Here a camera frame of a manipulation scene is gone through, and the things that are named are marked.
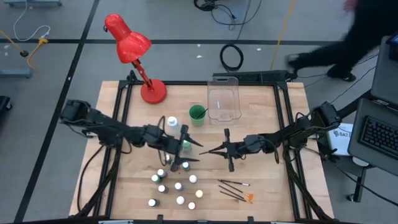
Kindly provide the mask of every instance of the black aluminum frame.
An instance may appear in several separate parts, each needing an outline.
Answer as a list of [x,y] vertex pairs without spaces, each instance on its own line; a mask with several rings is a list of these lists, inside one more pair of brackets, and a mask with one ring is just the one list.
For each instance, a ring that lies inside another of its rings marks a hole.
[[[206,81],[164,81],[164,83],[166,85],[207,85]],[[124,109],[123,109],[123,116],[122,116],[123,123],[125,123],[127,120],[127,114],[129,111],[129,104],[130,104],[130,100],[131,100],[132,87],[134,85],[142,85],[142,84],[144,84],[144,82],[137,80],[134,73],[130,74],[130,76],[127,77],[127,80],[119,81],[118,93],[116,94],[115,106],[114,106],[114,111],[113,111],[114,119],[116,119],[118,117],[120,103],[121,103],[121,96],[122,96],[122,93],[123,93],[123,90],[125,89],[125,87],[127,87],[127,95],[126,95],[126,99],[124,102]],[[280,129],[284,128],[284,126],[285,126],[284,125],[284,114],[282,111],[282,105],[281,105],[280,94],[279,94],[279,90],[282,90],[282,92],[284,94],[284,101],[285,101],[285,106],[286,106],[286,110],[287,110],[287,119],[289,121],[289,124],[292,124],[294,122],[292,108],[290,105],[289,90],[287,88],[286,82],[264,82],[264,80],[261,79],[258,82],[242,82],[239,85],[241,85],[241,86],[272,86],[273,87]],[[287,145],[287,143],[284,143],[283,148],[284,148],[284,150],[287,150],[289,148],[289,145]],[[101,176],[100,176],[100,181],[99,181],[100,183],[102,183],[104,176],[106,175],[106,171],[108,170],[110,152],[111,152],[111,149],[107,148],[105,156],[104,156],[102,170],[101,170]],[[304,171],[303,171],[300,153],[295,152],[295,157],[296,157],[295,161],[296,161],[296,168],[297,168],[297,173],[298,173],[299,179],[302,181],[303,185],[305,186],[305,177],[304,177]],[[113,196],[114,196],[114,191],[116,188],[116,179],[117,179],[117,176],[112,180],[112,182],[110,183],[110,186],[109,186],[108,200],[106,202],[106,211],[105,211],[105,215],[107,217],[110,217],[110,215],[111,215]],[[294,219],[295,219],[295,221],[297,221],[302,218],[300,217],[300,209],[299,209],[299,203],[297,201],[295,184],[289,176],[288,176],[288,180],[289,180],[289,192],[290,192],[290,198],[292,201]],[[303,196],[303,205],[304,205],[304,210],[305,210],[305,219],[312,220],[312,211],[311,211],[311,208],[304,196]],[[94,207],[93,216],[99,215],[100,206],[101,206],[101,198],[98,200],[97,204]],[[143,222],[143,223],[145,223],[146,221],[153,222],[154,220],[140,220],[140,222]],[[167,220],[163,221],[163,215],[158,215],[158,221],[160,221],[159,223],[167,222]],[[176,223],[176,222],[192,223],[189,221],[174,221],[174,223]],[[248,217],[248,222],[249,223],[269,223],[269,222],[255,222],[253,217]],[[225,223],[225,222],[207,221],[207,223]],[[246,223],[246,222],[228,222],[228,223]]]

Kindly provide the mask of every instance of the black pants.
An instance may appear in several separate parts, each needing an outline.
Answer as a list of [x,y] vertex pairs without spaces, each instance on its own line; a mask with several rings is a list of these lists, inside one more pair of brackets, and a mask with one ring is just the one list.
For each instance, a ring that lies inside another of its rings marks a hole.
[[382,0],[358,1],[354,23],[344,39],[313,52],[300,54],[296,61],[297,69],[335,65],[331,69],[333,73],[340,73],[343,76],[344,73],[349,73],[361,58],[377,47],[382,37],[398,31],[396,3],[385,4]]

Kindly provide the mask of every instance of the green cup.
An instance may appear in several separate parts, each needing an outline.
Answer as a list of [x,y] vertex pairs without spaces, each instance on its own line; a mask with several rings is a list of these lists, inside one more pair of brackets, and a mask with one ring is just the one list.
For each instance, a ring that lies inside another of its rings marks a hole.
[[191,117],[192,124],[196,127],[201,127],[205,123],[206,109],[202,105],[194,105],[189,109],[189,117]]

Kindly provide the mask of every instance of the gray floor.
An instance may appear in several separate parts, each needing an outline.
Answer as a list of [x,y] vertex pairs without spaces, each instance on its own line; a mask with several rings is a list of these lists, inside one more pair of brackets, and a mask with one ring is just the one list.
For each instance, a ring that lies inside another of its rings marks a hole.
[[[289,21],[284,40],[338,40],[347,30],[351,16],[345,14],[343,1],[300,0]],[[68,0],[63,7],[34,7],[29,9],[18,25],[20,38],[27,37],[42,24],[52,30],[49,39],[79,39],[93,0]],[[243,18],[244,3],[225,0],[233,12]],[[254,12],[258,0],[253,0],[250,13]],[[289,0],[263,0],[258,15],[243,29],[241,39],[276,40]],[[0,4],[0,24],[9,35],[12,24],[22,12],[21,8],[9,8]],[[120,13],[130,28],[150,39],[234,39],[238,30],[215,24],[209,13],[195,9],[187,0],[101,0],[88,34],[89,39],[112,39],[102,30],[104,17],[112,12]],[[228,22],[224,14],[216,13],[220,20]],[[12,46],[0,44],[1,68],[27,68],[25,60],[18,56]],[[29,52],[35,44],[21,44]],[[215,72],[223,72],[218,54],[222,45],[169,44],[153,45],[142,64],[147,73],[163,80],[206,80]],[[268,70],[274,45],[241,45],[245,61],[241,71]],[[295,52],[306,52],[317,46],[284,45],[279,49],[275,69],[284,69],[284,56]],[[14,220],[25,191],[35,160],[55,105],[68,73],[77,44],[48,44],[34,56],[38,67],[31,79],[0,79],[0,95],[12,98],[14,108],[3,119],[0,132],[0,223]],[[225,53],[226,61],[235,62],[237,55]],[[376,64],[376,58],[358,65],[353,73],[361,77]],[[86,44],[76,68],[67,98],[76,98],[96,104],[103,80],[120,80],[132,67],[119,62],[115,45]],[[311,68],[300,72],[301,76],[325,73],[327,68]],[[306,85],[317,78],[298,79]],[[337,108],[343,107],[371,86],[373,73],[365,76],[344,96],[335,101]],[[351,84],[326,78],[306,88],[310,106],[331,101]],[[353,122],[354,115],[345,121]],[[63,218],[68,215],[73,191],[80,169],[86,141],[73,134],[65,126],[58,125],[50,144],[49,152],[40,173],[25,221]],[[364,192],[362,203],[351,203],[345,195],[354,189],[354,183],[329,164],[324,165],[326,181],[336,218],[347,222],[395,223],[398,209],[368,192]],[[368,172],[366,185],[384,196],[398,201],[394,187],[398,179],[379,169]]]

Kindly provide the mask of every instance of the wooden table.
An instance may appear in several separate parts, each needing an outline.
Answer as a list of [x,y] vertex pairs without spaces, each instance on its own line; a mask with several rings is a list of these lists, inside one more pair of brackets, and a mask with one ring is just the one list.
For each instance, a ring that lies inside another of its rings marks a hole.
[[[113,113],[117,87],[118,82],[103,82],[99,93],[96,108],[108,116],[112,116]],[[215,126],[210,125],[210,121],[206,118],[205,125],[200,128],[191,125],[188,110],[195,104],[207,105],[206,86],[168,86],[166,100],[158,105],[145,103],[141,98],[140,89],[140,86],[134,86],[132,89],[129,116],[127,117],[128,125],[157,124],[162,115],[175,116],[181,123],[190,125],[188,132],[191,137],[204,147],[193,146],[191,153],[182,153],[182,156],[197,158],[200,159],[200,162],[192,162],[190,172],[182,170],[169,172],[169,176],[163,181],[166,186],[170,187],[167,195],[158,192],[157,185],[150,179],[157,169],[162,168],[156,150],[144,146],[133,148],[131,154],[122,154],[111,218],[154,220],[158,214],[163,214],[165,220],[245,221],[248,216],[253,216],[255,221],[294,221],[287,174],[282,158],[280,158],[280,164],[276,164],[273,154],[260,152],[247,156],[245,161],[235,160],[235,172],[229,172],[228,161],[222,157],[210,154],[198,156],[200,152],[219,146],[224,140],[223,129],[227,127],[230,129],[231,141],[242,141],[247,134],[278,131],[279,122],[273,87],[240,86],[239,98],[242,117],[236,124]],[[304,114],[308,113],[307,98],[302,83],[289,83],[289,96],[293,114],[299,111]],[[280,91],[280,97],[285,111],[282,91]],[[124,98],[125,95],[121,100],[119,120],[123,111]],[[318,150],[316,142],[312,140],[309,140],[308,147]],[[97,139],[88,140],[81,168],[98,148]],[[129,150],[126,143],[123,144],[123,150]],[[104,150],[86,170],[81,197],[82,206],[90,199],[98,186],[103,155]],[[307,189],[326,214],[332,217],[333,211],[321,160],[318,155],[309,151],[303,150],[301,155]],[[188,177],[191,174],[198,177],[196,184],[189,183]],[[254,194],[254,203],[250,205],[219,193],[217,179],[221,178],[250,183],[250,187],[236,186]],[[174,190],[173,186],[176,182],[183,184],[184,191]],[[204,192],[201,199],[195,198],[195,191],[198,189]],[[77,212],[76,193],[77,185],[70,214]],[[297,193],[298,200],[301,202],[302,197],[298,189]],[[184,205],[176,203],[176,198],[179,195],[185,197]],[[106,190],[100,214],[104,213],[107,196]],[[160,206],[149,207],[148,200],[150,198],[159,199]],[[197,208],[189,210],[189,202],[195,202]],[[302,217],[304,217],[302,203],[300,203],[300,208]]]

